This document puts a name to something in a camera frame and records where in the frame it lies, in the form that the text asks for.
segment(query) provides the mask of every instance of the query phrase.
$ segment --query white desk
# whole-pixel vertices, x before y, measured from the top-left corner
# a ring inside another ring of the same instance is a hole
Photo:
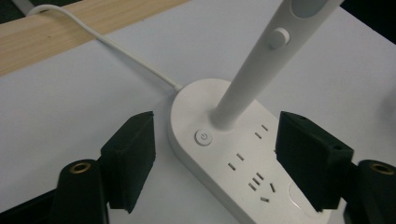
[[[279,3],[192,0],[108,37],[183,85],[232,80]],[[395,59],[395,45],[338,8],[258,100],[312,119],[354,161],[396,165]],[[135,210],[109,210],[111,223],[237,223],[169,147],[174,96],[97,41],[0,77],[0,211],[54,189],[66,164],[97,159],[124,121],[153,110],[157,160]]]

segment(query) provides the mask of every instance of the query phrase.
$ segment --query dark background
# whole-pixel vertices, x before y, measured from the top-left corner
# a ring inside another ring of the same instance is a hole
[[[31,0],[33,5],[53,4],[64,6],[78,0]],[[392,0],[346,0],[341,7],[366,23],[373,30],[396,44],[396,7]],[[0,23],[17,20],[23,14],[11,0],[0,0]]]

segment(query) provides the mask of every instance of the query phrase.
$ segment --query white cable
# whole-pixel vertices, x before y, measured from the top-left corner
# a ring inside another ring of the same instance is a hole
[[[148,69],[152,74],[154,74],[155,76],[159,77],[160,79],[162,79],[164,82],[168,83],[175,91],[180,91],[182,89],[182,86],[180,86],[179,84],[177,84],[174,80],[172,80],[170,77],[165,76],[164,74],[162,74],[161,72],[159,72],[158,70],[156,70],[155,68],[151,67],[150,65],[148,65],[147,63],[143,62],[142,60],[140,60],[139,58],[137,58],[136,56],[134,56],[132,53],[128,52],[127,50],[123,49],[120,45],[118,45],[117,43],[113,42],[112,40],[106,38],[105,36],[97,33],[96,31],[94,31],[93,29],[91,29],[89,26],[87,26],[84,22],[82,22],[79,18],[77,18],[75,15],[73,15],[72,13],[70,13],[69,11],[67,11],[64,8],[61,7],[57,7],[57,6],[53,6],[53,5],[41,5],[38,7],[34,7],[29,13],[28,16],[31,15],[35,15],[37,13],[40,13],[42,11],[46,11],[46,10],[55,10],[58,12],[63,13],[64,15],[70,17],[73,21],[75,21],[79,26],[81,26],[81,28],[83,28],[85,31],[87,31],[88,33],[90,33],[91,35],[95,36],[98,40],[100,40],[102,43],[110,46],[113,49],[118,50],[119,52],[121,52],[122,54],[124,54],[125,56],[129,57],[130,59],[134,60],[135,62],[137,62],[138,64],[140,64],[141,66],[145,67],[146,69]]]

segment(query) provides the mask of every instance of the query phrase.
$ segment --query white pole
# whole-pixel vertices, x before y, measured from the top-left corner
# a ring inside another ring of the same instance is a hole
[[[231,130],[262,89],[342,2],[284,0],[211,113],[213,125]]]

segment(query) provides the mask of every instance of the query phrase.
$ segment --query white power strip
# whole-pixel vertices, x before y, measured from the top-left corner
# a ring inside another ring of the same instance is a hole
[[[203,79],[177,95],[169,140],[179,159],[241,223],[327,223],[276,160],[278,120],[257,101],[224,132],[209,114],[229,82]]]

